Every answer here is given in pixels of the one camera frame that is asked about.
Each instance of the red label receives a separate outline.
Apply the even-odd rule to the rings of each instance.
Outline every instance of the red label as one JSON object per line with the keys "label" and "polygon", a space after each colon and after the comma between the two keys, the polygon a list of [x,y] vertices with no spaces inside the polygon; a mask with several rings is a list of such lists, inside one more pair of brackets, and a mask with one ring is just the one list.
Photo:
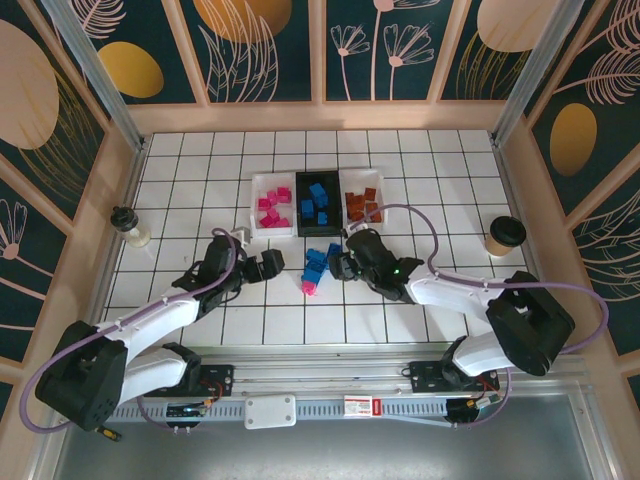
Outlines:
{"label": "red label", "polygon": [[382,416],[382,400],[379,398],[373,399],[373,416],[381,417]]}

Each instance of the black lid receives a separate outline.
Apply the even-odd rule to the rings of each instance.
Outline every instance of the black lid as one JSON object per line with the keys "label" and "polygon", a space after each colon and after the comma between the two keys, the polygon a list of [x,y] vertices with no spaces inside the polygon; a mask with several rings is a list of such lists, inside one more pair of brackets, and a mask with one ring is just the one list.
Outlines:
{"label": "black lid", "polygon": [[505,247],[518,247],[527,238],[527,231],[514,217],[498,217],[491,222],[490,232],[494,240]]}
{"label": "black lid", "polygon": [[128,232],[138,225],[138,215],[129,207],[113,207],[111,225],[119,232]]}

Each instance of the black tray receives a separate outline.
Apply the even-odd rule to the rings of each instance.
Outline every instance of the black tray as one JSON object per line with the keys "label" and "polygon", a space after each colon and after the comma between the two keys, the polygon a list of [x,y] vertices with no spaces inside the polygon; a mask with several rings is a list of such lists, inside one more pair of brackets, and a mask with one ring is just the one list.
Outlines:
{"label": "black tray", "polygon": [[[327,213],[327,224],[318,225],[318,208],[313,205],[313,218],[302,218],[302,200],[312,200],[309,187],[319,183],[327,192],[329,205],[321,211]],[[337,170],[296,172],[296,207],[299,237],[334,237],[342,231],[342,194]]]}

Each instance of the robotic arm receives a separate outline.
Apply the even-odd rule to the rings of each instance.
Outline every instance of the robotic arm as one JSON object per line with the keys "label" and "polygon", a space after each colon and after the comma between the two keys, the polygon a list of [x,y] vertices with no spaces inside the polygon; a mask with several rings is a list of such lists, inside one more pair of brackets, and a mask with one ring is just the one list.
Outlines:
{"label": "robotic arm", "polygon": [[[378,232],[366,226],[349,236],[346,246],[348,253],[329,258],[334,278],[361,279],[389,300],[437,305],[491,325],[492,332],[460,337],[443,356],[442,375],[453,390],[503,367],[545,375],[575,328],[571,316],[546,289],[489,289],[469,285],[477,283],[477,278],[451,273],[442,278],[423,260],[397,259],[385,248]],[[537,281],[529,273],[516,272],[503,282]]]}
{"label": "robotic arm", "polygon": [[[197,322],[218,307],[227,294],[239,294],[245,283],[277,276],[284,268],[279,250],[262,252],[262,262],[247,258],[234,239],[238,258],[229,276],[216,288],[195,297],[167,299],[212,284],[225,272],[231,247],[224,236],[209,244],[203,261],[196,262],[162,295],[165,305],[67,355],[45,371],[36,386],[36,397],[82,429],[100,427],[118,405],[159,388],[181,386],[195,391],[200,378],[200,357],[169,343],[151,349],[168,333]],[[120,324],[145,311],[144,305],[115,321],[90,326],[76,322],[62,335],[55,353],[98,331]]]}

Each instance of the glass jar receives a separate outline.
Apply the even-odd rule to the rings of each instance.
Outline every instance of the glass jar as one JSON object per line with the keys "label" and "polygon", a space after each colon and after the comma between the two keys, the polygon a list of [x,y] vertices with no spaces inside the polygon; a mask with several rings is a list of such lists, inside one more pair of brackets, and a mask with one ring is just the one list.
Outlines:
{"label": "glass jar", "polygon": [[151,240],[151,232],[140,223],[138,214],[129,207],[113,207],[111,225],[125,242],[135,248],[144,247]]}

